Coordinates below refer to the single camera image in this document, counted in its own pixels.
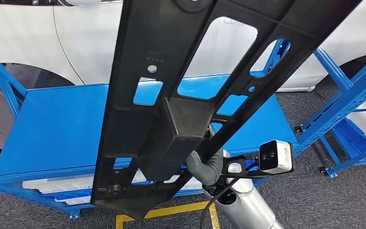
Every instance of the car body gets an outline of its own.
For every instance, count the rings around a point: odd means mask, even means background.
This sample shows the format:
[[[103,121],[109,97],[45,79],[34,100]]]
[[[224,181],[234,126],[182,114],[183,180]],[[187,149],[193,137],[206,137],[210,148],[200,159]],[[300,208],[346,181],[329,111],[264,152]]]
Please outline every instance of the car body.
[[[122,1],[84,6],[0,4],[0,62],[35,66],[74,84],[108,83]],[[212,22],[185,75],[230,73],[257,36],[229,18]],[[366,56],[366,0],[323,42],[338,65]],[[261,70],[273,43],[252,70]],[[312,55],[280,91],[311,91],[327,72]]]

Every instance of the black automotive part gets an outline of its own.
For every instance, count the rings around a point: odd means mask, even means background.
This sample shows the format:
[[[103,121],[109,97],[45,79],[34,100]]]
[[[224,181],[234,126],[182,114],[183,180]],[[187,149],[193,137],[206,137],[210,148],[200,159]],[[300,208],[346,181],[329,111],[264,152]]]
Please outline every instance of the black automotive part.
[[[143,219],[172,198],[192,177],[181,169],[191,151],[204,161],[212,157],[360,1],[125,0],[91,203]],[[257,28],[256,40],[215,97],[179,95],[177,87],[207,28],[222,16]],[[276,39],[291,43],[287,53],[265,76],[251,76],[253,64]],[[163,82],[153,106],[133,103],[141,77]],[[233,115],[217,114],[230,95],[247,99]],[[206,134],[210,122],[222,124],[213,137]],[[132,160],[127,168],[114,169],[117,157]],[[154,182],[131,185],[139,168]],[[175,173],[181,174],[175,182],[163,183]]]

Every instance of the yellow tape line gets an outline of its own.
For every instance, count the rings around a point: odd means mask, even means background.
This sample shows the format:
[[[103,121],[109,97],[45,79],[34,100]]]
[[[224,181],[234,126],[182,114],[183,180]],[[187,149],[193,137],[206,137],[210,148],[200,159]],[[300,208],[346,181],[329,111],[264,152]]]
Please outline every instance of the yellow tape line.
[[[148,212],[148,214],[146,214],[145,219],[201,210],[201,209],[205,208],[207,203],[208,203],[208,201],[199,202],[199,203],[192,203],[192,204],[185,204],[185,205],[169,207],[169,208],[161,208],[161,209],[151,210],[151,211]],[[214,204],[212,204],[210,206],[210,216],[211,216],[211,223],[212,223],[213,229],[220,229],[220,224],[218,222],[217,211],[215,209]],[[122,229],[124,222],[129,222],[129,221],[133,221],[133,220],[134,220],[133,218],[131,218],[129,216],[126,216],[126,215],[117,215],[116,219],[115,219],[115,221],[116,221],[115,222],[115,229]]]

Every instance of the blue metal shelf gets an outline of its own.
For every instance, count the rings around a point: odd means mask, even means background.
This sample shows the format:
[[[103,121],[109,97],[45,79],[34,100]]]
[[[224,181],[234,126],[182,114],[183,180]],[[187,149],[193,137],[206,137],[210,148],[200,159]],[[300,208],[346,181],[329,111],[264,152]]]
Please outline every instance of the blue metal shelf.
[[[266,70],[252,72],[253,75],[264,75],[269,71],[288,44],[278,41],[275,46],[274,50],[281,53],[273,52]],[[185,77],[179,86],[179,93],[192,97],[210,96],[221,88],[228,76]],[[90,195],[90,189],[41,194],[22,188],[19,182],[94,174],[108,85],[26,90],[0,64],[1,83],[4,84],[1,88],[15,122],[0,155],[0,191],[68,213],[71,219],[76,219],[80,209],[93,206],[89,203],[67,205],[56,202],[54,198],[86,197]],[[151,80],[140,82],[134,102],[150,104],[151,95],[159,89],[158,84]],[[241,96],[233,96],[220,112],[233,113],[242,101]],[[271,139],[288,141],[298,147],[297,139],[274,96],[226,143],[224,149],[233,156],[253,152]],[[115,167],[125,166],[129,161],[129,158],[118,158]],[[198,193],[202,191],[181,190],[176,196]]]
[[[335,167],[326,167],[325,173],[336,177],[337,171],[366,164],[366,136],[353,122],[346,118],[351,112],[366,112],[356,110],[366,101],[366,66],[364,66],[351,80],[335,64],[329,55],[319,48],[314,52],[318,60],[327,70],[334,82],[339,86],[339,91],[332,96],[301,128],[303,133],[298,137],[301,152],[308,145],[320,139],[335,163]],[[348,156],[341,162],[330,147],[324,134],[331,131]]]

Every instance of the white camera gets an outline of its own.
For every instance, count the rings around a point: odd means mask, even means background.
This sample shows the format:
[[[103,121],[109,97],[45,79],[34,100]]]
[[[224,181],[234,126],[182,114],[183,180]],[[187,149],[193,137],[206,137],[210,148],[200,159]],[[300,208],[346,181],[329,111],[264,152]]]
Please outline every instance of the white camera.
[[[272,140],[259,147],[259,169],[278,174],[293,169],[293,148],[289,142]]]

